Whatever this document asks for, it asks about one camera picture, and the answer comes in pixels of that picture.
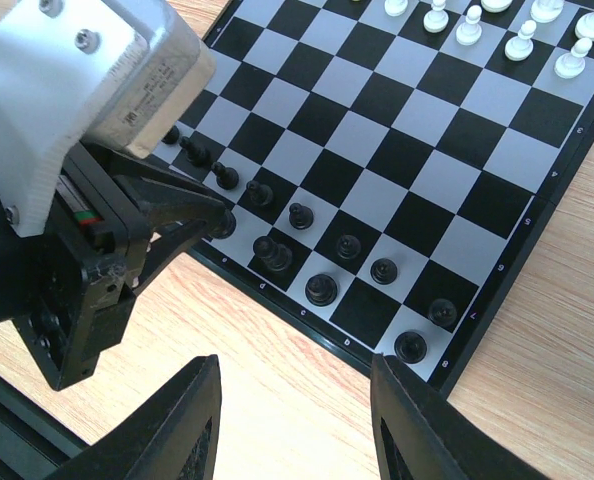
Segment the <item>white square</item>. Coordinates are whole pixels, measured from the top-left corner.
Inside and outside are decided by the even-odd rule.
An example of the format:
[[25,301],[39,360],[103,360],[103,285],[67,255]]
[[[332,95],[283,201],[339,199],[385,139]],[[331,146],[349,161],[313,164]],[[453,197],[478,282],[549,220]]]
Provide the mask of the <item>white square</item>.
[[[297,230],[290,224],[289,208],[293,203],[300,203],[313,211],[314,220],[310,227],[304,230]],[[337,211],[337,207],[306,190],[298,188],[293,198],[286,205],[285,210],[275,222],[275,228],[281,230],[286,235],[290,235],[302,245],[314,249],[328,228],[328,225],[330,225],[330,222],[335,218]]]
[[[311,277],[320,273],[329,275],[337,284],[335,301],[325,307],[317,307],[306,298],[306,283]],[[329,321],[354,279],[355,276],[352,273],[347,272],[317,252],[312,252],[290,285],[287,294],[299,305],[303,305],[304,308],[310,310],[319,318]]]
[[255,105],[253,113],[288,128],[306,98],[308,98],[306,90],[274,78]]
[[347,112],[326,148],[361,167],[368,165],[388,133],[383,125]]
[[[370,275],[370,268],[376,260],[388,258],[397,265],[397,278],[390,285],[380,285]],[[403,243],[382,234],[377,243],[370,251],[368,258],[361,267],[357,277],[382,291],[393,300],[404,303],[410,290],[415,285],[417,278],[421,275],[428,258]]]
[[431,259],[476,285],[483,285],[506,247],[506,240],[455,217]]
[[264,168],[301,185],[322,151],[323,147],[286,130],[266,158]]
[[430,154],[410,191],[449,212],[457,213],[479,178],[479,170],[444,155]]
[[406,196],[406,189],[364,170],[346,196],[341,209],[383,232]]
[[219,162],[225,167],[232,167],[237,171],[237,174],[239,175],[239,183],[232,190],[224,190],[219,185],[217,185],[217,178],[215,177],[215,174],[210,172],[204,180],[204,185],[219,193],[222,197],[227,198],[231,202],[237,203],[246,191],[246,183],[255,178],[255,175],[257,175],[257,172],[259,171],[260,165],[248,160],[243,155],[240,155],[229,148],[227,148],[219,157]]

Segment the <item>black pawn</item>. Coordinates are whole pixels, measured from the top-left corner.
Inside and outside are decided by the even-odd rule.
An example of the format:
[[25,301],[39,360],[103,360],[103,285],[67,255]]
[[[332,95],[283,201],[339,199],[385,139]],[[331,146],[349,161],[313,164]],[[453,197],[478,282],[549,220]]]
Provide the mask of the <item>black pawn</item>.
[[313,224],[314,215],[310,208],[299,203],[293,203],[288,207],[288,211],[290,212],[288,220],[293,228],[305,230]]
[[337,255],[342,260],[353,260],[361,252],[361,243],[357,237],[342,235],[337,241]]
[[416,332],[404,332],[395,340],[395,355],[409,364],[421,362],[427,350],[426,340]]
[[293,253],[281,243],[270,237],[259,237],[253,243],[253,252],[268,270],[274,273],[285,271],[293,261]]
[[190,140],[190,137],[181,137],[179,146],[186,152],[188,161],[195,167],[201,168],[211,164],[212,158],[210,152],[203,147],[195,145]]
[[397,265],[388,258],[375,260],[370,267],[370,276],[380,285],[389,285],[397,278]]
[[273,191],[268,185],[251,180],[246,184],[246,191],[250,201],[257,207],[267,207],[273,202]]
[[175,145],[179,141],[179,137],[181,133],[179,132],[179,128],[177,125],[173,125],[173,128],[168,130],[166,136],[162,139],[166,145]]
[[217,177],[217,185],[224,190],[232,190],[239,184],[239,174],[234,168],[224,167],[220,162],[213,163],[210,168]]
[[457,308],[450,300],[439,298],[430,304],[428,319],[439,327],[449,327],[457,320]]
[[330,305],[337,298],[337,283],[324,273],[315,275],[306,283],[306,298],[317,307]]
[[230,237],[235,232],[236,227],[237,219],[233,215],[233,212],[226,210],[217,226],[213,228],[209,235],[215,240],[223,240]]

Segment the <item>screw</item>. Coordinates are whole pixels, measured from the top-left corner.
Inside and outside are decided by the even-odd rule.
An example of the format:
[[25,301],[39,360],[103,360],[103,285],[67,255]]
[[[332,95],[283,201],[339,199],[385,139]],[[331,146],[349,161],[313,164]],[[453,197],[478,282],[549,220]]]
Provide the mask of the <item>screw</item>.
[[75,35],[75,46],[84,53],[94,53],[99,47],[99,34],[84,28]]
[[6,207],[4,209],[6,211],[6,220],[11,225],[18,225],[19,224],[19,210],[14,205],[12,207]]

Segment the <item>table surface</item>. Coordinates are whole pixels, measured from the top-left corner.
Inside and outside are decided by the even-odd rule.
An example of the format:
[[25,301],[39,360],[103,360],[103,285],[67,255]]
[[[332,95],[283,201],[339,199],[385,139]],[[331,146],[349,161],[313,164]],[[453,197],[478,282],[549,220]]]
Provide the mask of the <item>table surface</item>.
[[[171,3],[203,35],[226,1]],[[0,18],[15,2],[0,0]],[[95,375],[66,391],[0,325],[0,374],[89,443],[211,353],[217,480],[378,478],[369,380],[187,255],[140,297]],[[594,146],[449,401],[547,475],[594,478]]]

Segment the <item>chessboard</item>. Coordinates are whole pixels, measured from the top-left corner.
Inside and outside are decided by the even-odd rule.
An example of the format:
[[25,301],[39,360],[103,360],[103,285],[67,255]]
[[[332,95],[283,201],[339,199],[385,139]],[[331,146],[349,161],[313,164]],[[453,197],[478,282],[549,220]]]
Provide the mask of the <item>chessboard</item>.
[[538,23],[522,61],[504,48],[532,1],[465,46],[476,4],[446,0],[429,33],[425,0],[234,0],[181,141],[149,157],[233,214],[191,255],[363,373],[397,354],[445,395],[594,141],[594,42],[555,74],[594,2]]

